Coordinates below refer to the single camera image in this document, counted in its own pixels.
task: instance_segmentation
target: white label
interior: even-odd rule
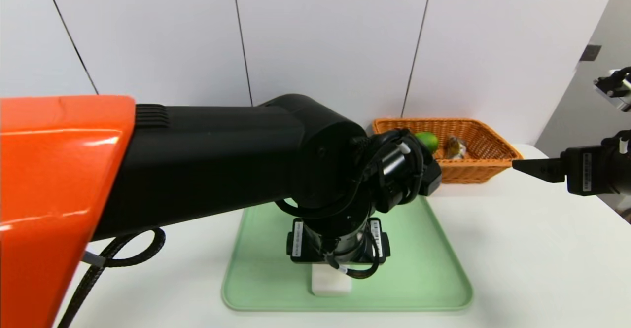
[[[583,154],[583,191],[591,191],[591,153]]]
[[[370,232],[377,242],[377,248],[379,248],[379,257],[384,256],[384,250],[381,247],[381,227],[378,220],[370,221]],[[375,247],[372,247],[372,256],[375,256]]]
[[[300,257],[302,254],[302,221],[298,220],[293,224],[293,250],[291,256]]]

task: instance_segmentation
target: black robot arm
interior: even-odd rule
[[[93,240],[266,202],[294,216],[329,218],[361,195],[388,211],[411,200],[421,180],[425,195],[440,182],[432,156],[408,133],[367,137],[358,124],[295,94],[255,108],[139,104]]]
[[[568,148],[554,159],[513,161],[513,168],[547,182],[567,179],[567,191],[575,195],[631,195],[630,136],[620,131],[599,146]]]

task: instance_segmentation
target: lime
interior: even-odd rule
[[[432,132],[419,132],[416,137],[424,144],[430,152],[434,153],[438,149],[438,137]]]

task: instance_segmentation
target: wicker basket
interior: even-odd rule
[[[392,128],[412,132],[432,132],[439,139],[434,153],[442,169],[443,183],[480,184],[511,168],[514,159],[523,159],[507,141],[486,124],[469,118],[380,118],[372,123],[375,133]],[[467,141],[464,159],[442,159],[443,145],[450,136]]]

